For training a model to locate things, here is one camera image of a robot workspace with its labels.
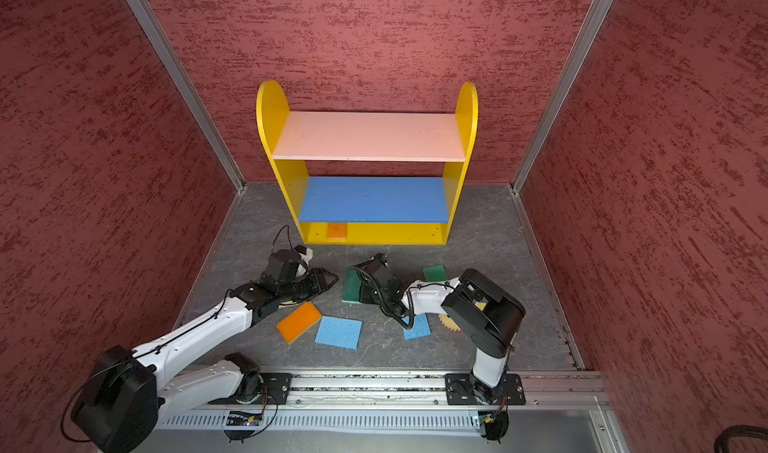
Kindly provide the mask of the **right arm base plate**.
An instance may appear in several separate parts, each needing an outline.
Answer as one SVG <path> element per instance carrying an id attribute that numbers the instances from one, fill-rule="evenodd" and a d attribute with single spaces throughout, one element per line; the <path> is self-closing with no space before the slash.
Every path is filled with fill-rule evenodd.
<path id="1" fill-rule="evenodd" d="M 449 373 L 444 376 L 447 402 L 451 406 L 522 406 L 526 404 L 521 377 L 504 374 L 496 386 L 488 386 L 471 373 Z"/>

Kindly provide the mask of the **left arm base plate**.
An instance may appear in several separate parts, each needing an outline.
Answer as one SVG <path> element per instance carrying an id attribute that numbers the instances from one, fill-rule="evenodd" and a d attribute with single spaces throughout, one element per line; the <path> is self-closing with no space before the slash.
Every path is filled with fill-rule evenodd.
<path id="1" fill-rule="evenodd" d="M 247 372 L 230 399 L 242 405 L 262 404 L 268 400 L 284 405 L 292 379 L 290 373 Z"/>

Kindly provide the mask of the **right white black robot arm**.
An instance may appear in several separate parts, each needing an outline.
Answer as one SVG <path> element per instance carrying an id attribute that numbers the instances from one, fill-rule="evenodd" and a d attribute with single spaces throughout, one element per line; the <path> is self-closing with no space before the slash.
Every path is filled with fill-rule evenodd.
<path id="1" fill-rule="evenodd" d="M 412 329 L 415 317 L 422 314 L 443 315 L 453 321 L 476 347 L 469 374 L 475 395 L 486 404 L 494 401 L 511 344 L 526 315 L 520 301 L 474 268 L 449 280 L 407 284 L 377 254 L 351 270 L 360 280 L 360 289 L 404 329 Z"/>

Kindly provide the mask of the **dark green sponge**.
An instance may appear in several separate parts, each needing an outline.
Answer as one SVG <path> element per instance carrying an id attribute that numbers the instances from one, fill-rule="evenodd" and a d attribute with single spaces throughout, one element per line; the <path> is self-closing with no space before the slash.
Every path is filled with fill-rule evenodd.
<path id="1" fill-rule="evenodd" d="M 342 291 L 342 301 L 344 303 L 359 304 L 360 303 L 360 288 L 361 279 L 358 272 L 349 267 L 346 270 L 346 276 Z"/>

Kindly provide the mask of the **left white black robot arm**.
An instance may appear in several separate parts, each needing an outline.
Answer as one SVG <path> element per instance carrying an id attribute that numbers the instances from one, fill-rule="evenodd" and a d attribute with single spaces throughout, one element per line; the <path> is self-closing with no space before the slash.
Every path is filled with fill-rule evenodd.
<path id="1" fill-rule="evenodd" d="M 103 452 L 130 452 L 158 424 L 214 400 L 265 408 L 269 389 L 259 367 L 244 355 L 229 354 L 193 373 L 187 367 L 283 304 L 306 302 L 338 280 L 335 273 L 312 268 L 299 281 L 248 282 L 227 290 L 210 311 L 151 342 L 104 351 L 62 419 Z"/>

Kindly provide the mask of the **tan orange-backed sponge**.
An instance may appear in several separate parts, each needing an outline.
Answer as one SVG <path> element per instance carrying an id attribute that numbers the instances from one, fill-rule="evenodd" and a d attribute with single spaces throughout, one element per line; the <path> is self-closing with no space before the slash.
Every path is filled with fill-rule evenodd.
<path id="1" fill-rule="evenodd" d="M 326 239 L 328 241 L 346 241 L 348 237 L 348 225 L 342 222 L 327 224 Z"/>

